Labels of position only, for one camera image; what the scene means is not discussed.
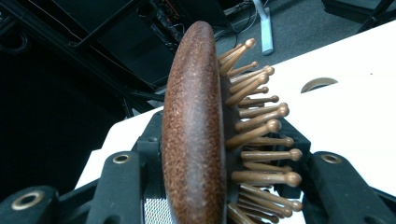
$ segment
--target black plastic part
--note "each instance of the black plastic part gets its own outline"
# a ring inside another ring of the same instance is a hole
[[[134,151],[141,156],[144,164],[143,178],[145,185],[145,199],[165,199],[163,184],[163,162],[161,154],[161,138],[163,129],[163,112],[155,113],[145,131],[137,140]]]
[[[59,198],[60,223],[85,223],[91,209],[91,200],[96,191],[98,180],[72,190]]]
[[[220,76],[220,91],[221,91],[221,104],[225,105],[227,99],[231,97],[229,89],[232,84],[227,77]],[[235,123],[239,122],[238,107],[223,106],[222,107],[222,124],[224,130],[224,139],[231,139],[238,135],[235,130]],[[227,202],[237,203],[239,197],[239,184],[232,181],[231,175],[234,171],[244,170],[243,162],[241,159],[242,147],[234,150],[225,150],[226,154],[226,170],[227,170]]]
[[[58,191],[48,186],[18,191],[0,204],[0,223],[56,223],[57,197]]]
[[[392,211],[393,214],[396,216],[396,197],[386,192],[372,188],[374,193],[387,205],[387,207]]]
[[[140,157],[133,151],[105,161],[87,223],[144,223]]]
[[[394,0],[322,0],[325,12],[361,23],[358,33],[393,20]]]
[[[396,216],[345,158],[316,152],[305,168],[306,223],[396,223]]]

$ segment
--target white surface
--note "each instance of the white surface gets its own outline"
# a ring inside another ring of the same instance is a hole
[[[101,149],[91,153],[76,189],[100,177],[107,157],[119,151],[130,151],[139,136],[145,131],[151,117],[162,110],[162,107],[150,110],[147,113],[126,119],[111,127]]]
[[[369,185],[392,195],[396,195],[395,37],[396,21],[274,65],[276,72],[268,83],[268,94],[288,103],[286,119],[312,142],[312,152],[345,157]],[[301,94],[303,85],[317,77],[339,83]],[[152,114],[161,109],[115,124],[102,149],[92,153],[77,188],[100,176],[109,155],[130,150]],[[304,223],[303,214],[281,223]]]

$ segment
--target screw hole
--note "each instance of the screw hole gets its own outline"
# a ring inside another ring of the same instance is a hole
[[[29,193],[26,193],[15,200],[11,207],[16,211],[21,211],[26,208],[30,208],[39,203],[44,197],[44,192],[41,190],[35,190]]]
[[[111,216],[105,219],[103,224],[119,224],[120,223],[120,217],[118,216]]]
[[[129,155],[119,155],[119,156],[116,156],[116,157],[113,159],[113,162],[114,162],[114,163],[121,164],[121,163],[128,162],[128,161],[130,161],[130,160],[131,160],[131,157],[130,157]]]
[[[341,159],[334,155],[324,154],[324,155],[321,155],[321,158],[328,163],[332,163],[332,164],[341,163]]]

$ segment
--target brush bristle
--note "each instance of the brush bristle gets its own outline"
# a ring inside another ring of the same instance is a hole
[[[233,125],[228,124],[224,128],[227,163],[243,163],[243,167],[227,167],[228,178],[232,183],[228,191],[233,195],[228,197],[227,211],[228,217],[236,223],[277,223],[280,218],[291,217],[293,211],[301,211],[302,204],[271,194],[267,192],[268,188],[274,184],[297,187],[302,179],[289,166],[277,167],[273,163],[278,160],[297,161],[302,153],[298,149],[264,151],[266,146],[292,147],[294,141],[289,137],[280,139],[268,136],[281,129],[277,119],[289,114],[286,103],[265,106],[267,103],[277,103],[279,97],[249,97],[269,91],[263,84],[269,81],[269,76],[275,69],[266,65],[262,69],[245,73],[248,69],[257,67],[255,62],[232,69],[254,43],[249,39],[245,45],[238,45],[218,57],[222,79],[220,83],[226,89],[221,90],[222,97],[226,98],[223,100],[224,123],[233,122]],[[233,192],[235,189],[239,190],[236,197]]]

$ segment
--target brush handle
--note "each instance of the brush handle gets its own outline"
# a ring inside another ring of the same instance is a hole
[[[176,223],[225,221],[220,99],[212,28],[198,21],[177,49],[163,108],[163,178]]]

